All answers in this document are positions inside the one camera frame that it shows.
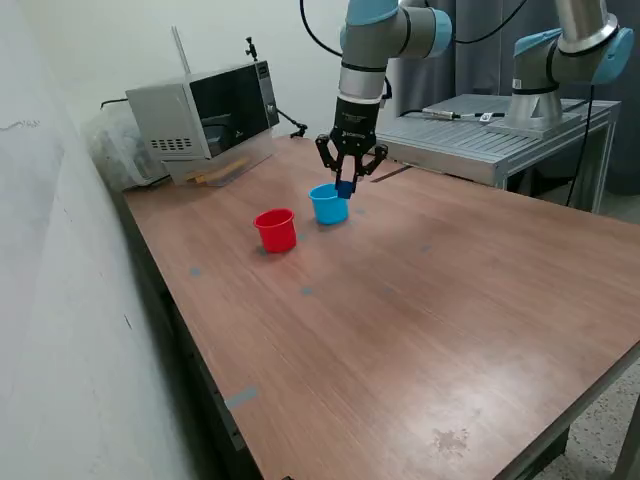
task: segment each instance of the blue cup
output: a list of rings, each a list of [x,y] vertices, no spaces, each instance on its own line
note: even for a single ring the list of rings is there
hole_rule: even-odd
[[[349,207],[344,198],[338,197],[333,183],[320,185],[309,192],[316,212],[316,220],[322,225],[335,225],[344,222],[349,216]]]

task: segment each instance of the aluminum workbench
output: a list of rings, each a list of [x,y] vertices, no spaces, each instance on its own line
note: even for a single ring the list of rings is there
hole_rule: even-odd
[[[462,114],[506,112],[509,102],[510,97],[460,95],[429,108]],[[389,158],[397,162],[506,189],[512,175],[583,139],[588,105],[562,100],[562,106],[581,114],[582,121],[546,140],[494,133],[477,120],[434,120],[420,113],[381,124],[377,136],[389,147]],[[575,208],[593,213],[600,209],[619,111],[620,102],[594,101],[589,141],[572,202]]]

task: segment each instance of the metal table leg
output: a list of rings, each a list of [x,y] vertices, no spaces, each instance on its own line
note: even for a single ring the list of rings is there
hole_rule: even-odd
[[[609,168],[616,123],[610,118],[607,128],[591,131],[582,167],[576,179],[572,206],[586,212],[598,213]]]
[[[627,438],[611,480],[637,480],[638,478],[640,478],[640,399],[631,417]]]

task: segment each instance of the plastic cup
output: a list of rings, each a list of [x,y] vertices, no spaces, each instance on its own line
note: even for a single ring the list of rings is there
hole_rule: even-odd
[[[349,206],[344,198],[338,197],[333,183],[320,185],[309,192],[313,202],[316,220],[322,225],[335,225],[349,217]]]
[[[276,208],[264,212],[253,221],[260,232],[262,246],[267,252],[287,252],[296,246],[293,217],[293,212],[288,208]]]

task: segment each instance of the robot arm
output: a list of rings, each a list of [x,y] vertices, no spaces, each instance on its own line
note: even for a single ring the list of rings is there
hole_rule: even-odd
[[[614,81],[631,55],[634,32],[621,28],[605,0],[556,0],[561,28],[516,42],[513,96],[505,124],[516,131],[563,124],[561,83]]]
[[[376,145],[376,123],[390,58],[437,56],[449,45],[451,21],[440,10],[398,5],[397,0],[350,0],[343,47],[336,115],[330,135],[320,135],[316,145],[325,167],[336,173],[336,188],[343,198],[355,192],[358,177],[371,175],[386,158],[387,148]],[[338,155],[333,158],[329,141]],[[363,164],[375,147],[374,159]],[[355,174],[342,181],[344,158],[352,156]]]

